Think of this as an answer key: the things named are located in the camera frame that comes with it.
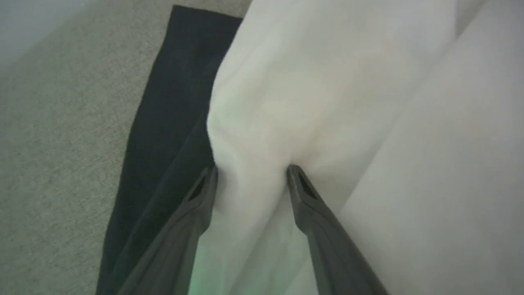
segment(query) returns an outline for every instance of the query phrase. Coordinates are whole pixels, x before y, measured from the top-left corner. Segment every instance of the dark gray cloth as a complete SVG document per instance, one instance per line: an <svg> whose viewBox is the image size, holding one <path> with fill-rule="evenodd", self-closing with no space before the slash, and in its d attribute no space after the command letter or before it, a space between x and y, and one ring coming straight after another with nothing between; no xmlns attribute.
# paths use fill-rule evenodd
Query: dark gray cloth
<svg viewBox="0 0 524 295"><path fill-rule="evenodd" d="M241 20L173 8L128 139L97 295L114 295L205 167L213 81Z"/></svg>

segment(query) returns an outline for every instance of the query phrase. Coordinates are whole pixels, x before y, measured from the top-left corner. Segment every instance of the white fabric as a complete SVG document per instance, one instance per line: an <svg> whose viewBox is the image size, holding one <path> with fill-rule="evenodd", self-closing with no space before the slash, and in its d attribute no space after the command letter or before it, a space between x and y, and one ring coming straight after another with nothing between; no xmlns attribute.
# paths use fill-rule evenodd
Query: white fabric
<svg viewBox="0 0 524 295"><path fill-rule="evenodd" d="M289 163L392 295L524 289L524 7L479 3L253 1L213 89L190 294L317 294Z"/></svg>

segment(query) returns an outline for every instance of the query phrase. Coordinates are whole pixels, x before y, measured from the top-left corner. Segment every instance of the white towel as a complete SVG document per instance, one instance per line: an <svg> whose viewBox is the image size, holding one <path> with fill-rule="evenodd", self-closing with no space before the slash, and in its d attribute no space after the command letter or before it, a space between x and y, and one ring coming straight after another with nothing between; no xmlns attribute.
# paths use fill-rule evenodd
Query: white towel
<svg viewBox="0 0 524 295"><path fill-rule="evenodd" d="M220 190L190 294L317 294L285 188L290 163L306 171L392 295L516 290L523 267L507 251L524 243L490 222L516 229L518 215L502 213L519 212L524 194L524 13L517 0L497 0L477 14L479 3L253 1L214 84L208 132ZM475 12L467 27L464 5ZM472 135L479 130L506 141ZM520 244L494 245L501 236ZM458 263L468 254L471 263Z"/></svg>

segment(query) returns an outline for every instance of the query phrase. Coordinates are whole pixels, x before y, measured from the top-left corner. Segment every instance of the gray carpet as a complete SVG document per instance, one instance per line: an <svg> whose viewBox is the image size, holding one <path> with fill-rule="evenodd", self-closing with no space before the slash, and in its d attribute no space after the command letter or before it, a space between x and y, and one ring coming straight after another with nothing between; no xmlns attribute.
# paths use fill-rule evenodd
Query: gray carpet
<svg viewBox="0 0 524 295"><path fill-rule="evenodd" d="M126 139L172 4L99 0L0 77L0 294L93 294Z"/></svg>

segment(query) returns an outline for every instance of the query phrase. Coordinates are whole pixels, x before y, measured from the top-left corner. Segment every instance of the black towel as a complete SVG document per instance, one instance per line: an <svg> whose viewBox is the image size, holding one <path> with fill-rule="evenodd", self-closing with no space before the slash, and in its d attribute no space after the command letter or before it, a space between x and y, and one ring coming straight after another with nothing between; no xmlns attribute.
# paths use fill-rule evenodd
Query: black towel
<svg viewBox="0 0 524 295"><path fill-rule="evenodd" d="M239 18L175 6L129 134L97 295L114 295L213 158L206 117Z"/></svg>

